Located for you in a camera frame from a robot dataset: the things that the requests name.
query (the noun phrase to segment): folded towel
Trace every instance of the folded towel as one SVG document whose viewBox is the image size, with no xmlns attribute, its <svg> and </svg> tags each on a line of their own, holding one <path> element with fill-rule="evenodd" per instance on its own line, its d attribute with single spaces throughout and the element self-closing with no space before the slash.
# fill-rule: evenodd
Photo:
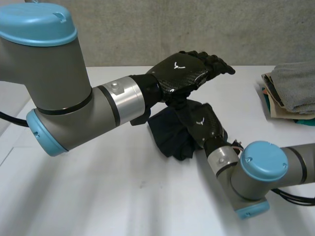
<svg viewBox="0 0 315 236">
<path fill-rule="evenodd" d="M 268 93 L 264 93 L 264 98 L 266 100 L 266 104 L 268 107 L 269 112 L 271 113 L 271 105 L 270 105 L 270 96 Z M 308 126 L 315 126 L 315 118 L 314 119 L 294 119 L 293 120 L 296 124 L 303 124 Z"/>
<path fill-rule="evenodd" d="M 315 62 L 277 65 L 271 78 L 288 111 L 315 113 Z"/>
<path fill-rule="evenodd" d="M 270 103 L 270 117 L 271 118 L 283 118 L 283 119 L 296 119 L 296 120 L 307 120 L 314 119 L 315 114 L 300 114 L 288 112 L 285 108 L 279 106 L 279 104 L 275 101 L 273 96 L 269 93 L 267 89 L 263 91 L 264 94 L 268 95 L 269 103 Z"/>
</svg>

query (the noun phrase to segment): table surface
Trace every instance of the table surface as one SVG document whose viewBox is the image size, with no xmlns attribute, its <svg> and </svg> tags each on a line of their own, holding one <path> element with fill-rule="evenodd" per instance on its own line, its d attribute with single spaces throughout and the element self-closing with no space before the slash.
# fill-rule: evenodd
<svg viewBox="0 0 315 236">
<path fill-rule="evenodd" d="M 149 67 L 91 67 L 92 86 Z M 315 142 L 315 127 L 271 119 L 261 74 L 273 66 L 236 66 L 234 76 L 207 82 L 190 99 L 208 102 L 229 134 L 246 146 Z M 30 101 L 20 112 L 25 118 Z M 153 107 L 153 114 L 164 108 Z M 129 123 L 69 153 L 49 157 L 27 128 L 11 124 L 0 137 L 1 236 L 311 236 L 315 208 L 268 193 L 271 209 L 241 221 L 205 154 L 179 162 L 157 149 L 148 126 Z M 315 186 L 287 188 L 314 197 Z"/>
</svg>

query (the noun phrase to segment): black band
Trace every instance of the black band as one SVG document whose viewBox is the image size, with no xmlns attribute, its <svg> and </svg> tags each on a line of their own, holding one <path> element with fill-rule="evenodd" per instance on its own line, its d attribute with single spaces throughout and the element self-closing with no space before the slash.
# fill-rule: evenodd
<svg viewBox="0 0 315 236">
<path fill-rule="evenodd" d="M 303 184 L 307 178 L 307 168 L 306 168 L 305 161 L 304 161 L 302 155 L 297 150 L 295 150 L 292 147 L 286 147 L 286 148 L 290 149 L 296 155 L 297 159 L 299 159 L 299 161 L 300 161 L 301 168 L 302 168 L 302 178 L 301 178 L 301 182 L 299 184 Z"/>
<path fill-rule="evenodd" d="M 216 177 L 218 178 L 218 176 L 225 171 L 226 169 L 232 167 L 232 166 L 236 166 L 237 162 L 232 162 L 230 164 L 227 164 L 226 166 L 223 166 L 221 169 L 219 169 L 219 171 L 216 173 Z"/>
<path fill-rule="evenodd" d="M 75 112 L 77 110 L 80 110 L 81 108 L 83 108 L 84 106 L 86 106 L 93 98 L 93 90 L 91 89 L 91 92 L 89 94 L 89 96 L 84 99 L 82 102 L 78 103 L 77 105 L 74 105 L 72 107 L 68 107 L 68 108 L 64 108 L 61 110 L 45 110 L 45 109 L 41 109 L 39 107 L 37 107 L 38 111 L 46 114 L 46 115 L 50 115 L 50 116 L 60 116 L 60 115 L 65 115 L 71 112 Z"/>
<path fill-rule="evenodd" d="M 110 95 L 109 91 L 103 85 L 100 85 L 97 87 L 99 88 L 99 90 L 102 91 L 104 96 L 107 98 L 107 101 L 108 101 L 108 103 L 109 103 L 109 105 L 113 111 L 116 127 L 118 127 L 120 125 L 120 116 L 119 116 L 119 112 L 118 112 L 118 109 L 117 109 L 117 106 L 116 106 L 116 103 L 115 103 L 113 97 Z"/>
</svg>

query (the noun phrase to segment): light blue joint cap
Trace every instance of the light blue joint cap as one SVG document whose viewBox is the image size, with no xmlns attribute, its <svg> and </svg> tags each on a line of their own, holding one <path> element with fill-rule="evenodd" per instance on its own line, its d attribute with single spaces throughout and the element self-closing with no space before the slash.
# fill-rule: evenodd
<svg viewBox="0 0 315 236">
<path fill-rule="evenodd" d="M 257 141 L 249 144 L 241 155 L 241 166 L 251 178 L 263 182 L 281 179 L 288 170 L 288 160 L 278 146 Z"/>
<path fill-rule="evenodd" d="M 52 47 L 77 37 L 70 12 L 51 3 L 18 3 L 0 7 L 0 37 L 22 45 Z"/>
<path fill-rule="evenodd" d="M 31 110 L 27 114 L 26 121 L 35 138 L 48 155 L 57 156 L 63 152 L 67 152 L 48 132 L 43 123 L 38 119 L 34 110 Z"/>
<path fill-rule="evenodd" d="M 235 212 L 237 213 L 238 217 L 242 220 L 247 218 L 251 218 L 257 215 L 260 215 L 270 209 L 269 203 L 264 201 L 262 203 L 258 203 L 255 205 L 251 205 L 242 209 L 238 209 Z"/>
</svg>

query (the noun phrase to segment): concrete wall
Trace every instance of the concrete wall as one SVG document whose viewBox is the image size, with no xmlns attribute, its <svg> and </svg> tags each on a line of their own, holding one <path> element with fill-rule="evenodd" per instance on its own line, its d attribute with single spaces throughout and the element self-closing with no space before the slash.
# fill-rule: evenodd
<svg viewBox="0 0 315 236">
<path fill-rule="evenodd" d="M 0 0 L 0 6 L 9 3 L 24 2 L 23 0 Z M 24 85 L 0 81 L 0 111 L 16 117 L 30 99 Z M 9 126 L 9 122 L 0 119 L 0 135 Z"/>
<path fill-rule="evenodd" d="M 314 0 L 40 0 L 66 6 L 87 66 L 205 50 L 233 65 L 315 58 Z"/>
</svg>

